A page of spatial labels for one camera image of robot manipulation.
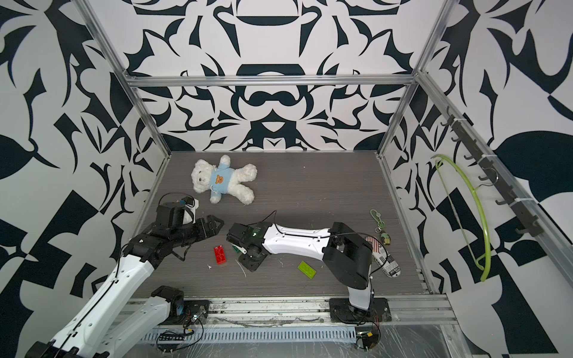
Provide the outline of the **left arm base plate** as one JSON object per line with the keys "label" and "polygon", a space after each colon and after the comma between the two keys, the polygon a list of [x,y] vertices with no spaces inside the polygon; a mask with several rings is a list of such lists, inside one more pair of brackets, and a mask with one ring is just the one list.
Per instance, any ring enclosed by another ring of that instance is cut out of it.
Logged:
{"label": "left arm base plate", "polygon": [[210,300],[177,300],[170,304],[169,315],[161,325],[189,327],[205,323],[210,303]]}

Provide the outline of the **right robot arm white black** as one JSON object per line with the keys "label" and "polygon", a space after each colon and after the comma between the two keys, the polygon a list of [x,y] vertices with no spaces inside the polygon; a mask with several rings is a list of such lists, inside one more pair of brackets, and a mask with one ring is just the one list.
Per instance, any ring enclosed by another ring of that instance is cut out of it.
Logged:
{"label": "right robot arm white black", "polygon": [[373,300],[371,261],[373,247],[342,222],[330,228],[286,228],[271,222],[234,224],[227,241],[241,250],[239,262],[256,271],[274,254],[291,254],[320,260],[349,291],[349,305],[366,312]]}

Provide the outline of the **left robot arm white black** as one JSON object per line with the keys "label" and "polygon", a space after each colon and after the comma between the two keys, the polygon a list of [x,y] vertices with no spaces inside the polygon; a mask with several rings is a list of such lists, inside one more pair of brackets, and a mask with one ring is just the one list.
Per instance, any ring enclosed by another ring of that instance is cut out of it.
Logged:
{"label": "left robot arm white black", "polygon": [[114,327],[135,291],[178,247],[219,234],[222,219],[209,215],[186,224],[163,225],[155,221],[133,237],[116,267],[80,312],[49,342],[36,342],[27,357],[121,357],[157,325],[189,316],[180,289],[161,286],[142,308]]}

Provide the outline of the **red lego brick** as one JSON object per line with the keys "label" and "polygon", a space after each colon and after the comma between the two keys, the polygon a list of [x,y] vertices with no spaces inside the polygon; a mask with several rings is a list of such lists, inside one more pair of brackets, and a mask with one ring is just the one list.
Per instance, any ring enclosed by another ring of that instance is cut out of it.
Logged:
{"label": "red lego brick", "polygon": [[223,246],[216,246],[213,249],[213,253],[214,253],[214,256],[216,259],[216,263],[218,265],[222,265],[222,264],[225,264],[227,262],[225,250],[224,250]]}

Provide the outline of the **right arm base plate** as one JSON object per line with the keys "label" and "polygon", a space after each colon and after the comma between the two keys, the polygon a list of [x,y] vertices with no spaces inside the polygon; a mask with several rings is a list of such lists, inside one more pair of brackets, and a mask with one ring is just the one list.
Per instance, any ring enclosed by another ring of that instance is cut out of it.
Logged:
{"label": "right arm base plate", "polygon": [[331,320],[346,325],[362,325],[374,322],[392,322],[392,315],[386,298],[373,298],[368,310],[350,305],[348,298],[328,300]]}

